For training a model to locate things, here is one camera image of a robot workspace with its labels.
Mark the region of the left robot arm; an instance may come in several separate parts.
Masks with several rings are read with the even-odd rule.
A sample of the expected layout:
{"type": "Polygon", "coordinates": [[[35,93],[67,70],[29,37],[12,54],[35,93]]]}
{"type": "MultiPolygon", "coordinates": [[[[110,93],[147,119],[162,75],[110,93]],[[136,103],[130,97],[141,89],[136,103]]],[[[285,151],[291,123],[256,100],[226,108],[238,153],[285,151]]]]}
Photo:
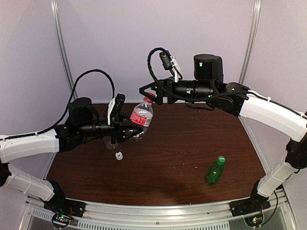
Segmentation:
{"type": "Polygon", "coordinates": [[[14,188],[25,194],[50,201],[59,213],[69,209],[61,189],[55,183],[44,181],[9,164],[22,157],[60,153],[75,149],[87,138],[110,138],[111,144],[119,144],[143,131],[142,126],[128,122],[121,113],[124,96],[119,94],[108,107],[107,119],[100,119],[90,98],[78,98],[68,104],[69,116],[63,125],[55,125],[48,131],[39,131],[16,136],[0,137],[0,185],[14,188]]]}

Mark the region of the white flip bottle cap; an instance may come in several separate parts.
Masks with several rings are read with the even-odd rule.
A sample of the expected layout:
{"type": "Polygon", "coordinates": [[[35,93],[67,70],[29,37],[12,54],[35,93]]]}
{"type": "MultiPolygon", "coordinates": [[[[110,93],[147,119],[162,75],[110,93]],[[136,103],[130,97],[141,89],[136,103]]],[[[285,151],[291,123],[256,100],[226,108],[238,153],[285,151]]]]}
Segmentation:
{"type": "Polygon", "coordinates": [[[123,154],[121,151],[115,153],[115,157],[118,161],[123,159],[123,154]]]}

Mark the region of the red bottle cap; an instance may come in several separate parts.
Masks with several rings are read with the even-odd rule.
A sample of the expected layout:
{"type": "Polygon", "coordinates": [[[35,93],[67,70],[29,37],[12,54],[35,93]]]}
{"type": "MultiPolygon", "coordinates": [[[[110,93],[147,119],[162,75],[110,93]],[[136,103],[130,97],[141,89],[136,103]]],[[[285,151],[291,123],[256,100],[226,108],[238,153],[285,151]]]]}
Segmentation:
{"type": "Polygon", "coordinates": [[[150,103],[150,104],[152,104],[153,103],[153,100],[151,100],[150,98],[148,98],[148,97],[144,97],[144,99],[143,99],[145,102],[147,102],[147,103],[150,103]]]}

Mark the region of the red label water bottle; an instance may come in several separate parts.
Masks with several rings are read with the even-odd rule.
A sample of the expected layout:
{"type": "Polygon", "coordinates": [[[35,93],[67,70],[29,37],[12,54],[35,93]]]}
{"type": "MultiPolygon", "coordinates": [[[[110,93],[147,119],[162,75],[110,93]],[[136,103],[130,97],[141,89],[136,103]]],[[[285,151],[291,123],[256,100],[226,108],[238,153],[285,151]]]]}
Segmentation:
{"type": "Polygon", "coordinates": [[[143,138],[144,135],[146,134],[146,131],[148,130],[148,127],[153,118],[153,115],[154,112],[152,108],[152,103],[147,103],[143,100],[141,103],[139,103],[134,107],[130,116],[130,120],[132,123],[142,126],[143,135],[141,138],[143,138]]]}

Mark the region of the green plastic bottle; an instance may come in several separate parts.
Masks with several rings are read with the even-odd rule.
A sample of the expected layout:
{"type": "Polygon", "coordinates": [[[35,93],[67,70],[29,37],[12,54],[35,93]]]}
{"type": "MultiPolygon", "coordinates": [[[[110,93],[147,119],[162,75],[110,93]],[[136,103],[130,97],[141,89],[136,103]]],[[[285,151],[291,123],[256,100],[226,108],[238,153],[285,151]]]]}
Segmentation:
{"type": "Polygon", "coordinates": [[[217,184],[224,172],[225,161],[215,161],[206,175],[207,184],[217,184]]]}

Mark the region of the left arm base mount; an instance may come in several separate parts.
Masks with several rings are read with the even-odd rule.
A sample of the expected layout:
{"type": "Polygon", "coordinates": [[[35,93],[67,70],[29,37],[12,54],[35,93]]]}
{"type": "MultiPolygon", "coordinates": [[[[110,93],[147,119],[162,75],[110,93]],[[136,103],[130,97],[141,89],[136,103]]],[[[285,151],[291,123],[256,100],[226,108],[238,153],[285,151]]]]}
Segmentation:
{"type": "Polygon", "coordinates": [[[85,203],[68,199],[60,185],[54,181],[49,181],[53,187],[54,195],[49,201],[42,201],[44,208],[53,211],[54,213],[64,214],[70,217],[83,217],[85,203]]]}

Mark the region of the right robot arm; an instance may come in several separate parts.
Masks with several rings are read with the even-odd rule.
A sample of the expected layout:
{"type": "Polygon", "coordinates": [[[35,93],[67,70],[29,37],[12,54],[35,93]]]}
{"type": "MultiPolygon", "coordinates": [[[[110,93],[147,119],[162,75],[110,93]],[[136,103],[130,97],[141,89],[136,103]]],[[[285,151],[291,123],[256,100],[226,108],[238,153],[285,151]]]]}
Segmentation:
{"type": "Polygon", "coordinates": [[[307,166],[307,116],[285,105],[264,97],[249,87],[231,82],[224,83],[223,61],[220,56],[198,54],[193,57],[194,80],[180,79],[177,61],[168,52],[159,57],[165,70],[174,75],[159,80],[153,72],[150,54],[147,58],[149,73],[154,82],[139,89],[140,94],[162,105],[177,100],[189,103],[205,102],[211,109],[218,108],[234,116],[261,122],[286,134],[286,157],[270,173],[255,183],[250,198],[246,200],[249,211],[257,211],[274,190],[292,174],[307,166]]]}

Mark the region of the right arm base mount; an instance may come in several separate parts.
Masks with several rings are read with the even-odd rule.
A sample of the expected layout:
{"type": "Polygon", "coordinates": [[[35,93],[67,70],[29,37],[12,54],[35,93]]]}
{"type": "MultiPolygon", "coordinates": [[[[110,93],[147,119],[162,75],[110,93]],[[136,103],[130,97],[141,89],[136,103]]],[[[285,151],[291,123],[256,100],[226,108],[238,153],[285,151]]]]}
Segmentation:
{"type": "Polygon", "coordinates": [[[257,181],[254,184],[249,198],[240,199],[229,203],[230,211],[233,217],[260,212],[263,209],[271,207],[268,201],[269,198],[263,197],[257,193],[259,182],[260,181],[257,181]]]}

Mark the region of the clear plastic bottle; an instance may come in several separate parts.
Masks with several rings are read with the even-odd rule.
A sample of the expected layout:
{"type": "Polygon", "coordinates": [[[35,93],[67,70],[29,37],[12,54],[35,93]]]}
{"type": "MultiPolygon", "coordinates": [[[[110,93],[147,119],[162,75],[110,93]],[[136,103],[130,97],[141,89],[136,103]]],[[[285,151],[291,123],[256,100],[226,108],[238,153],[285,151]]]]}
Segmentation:
{"type": "Polygon", "coordinates": [[[117,144],[112,144],[111,137],[104,137],[103,140],[104,140],[104,143],[105,143],[105,147],[109,150],[114,150],[118,146],[117,144]]]}

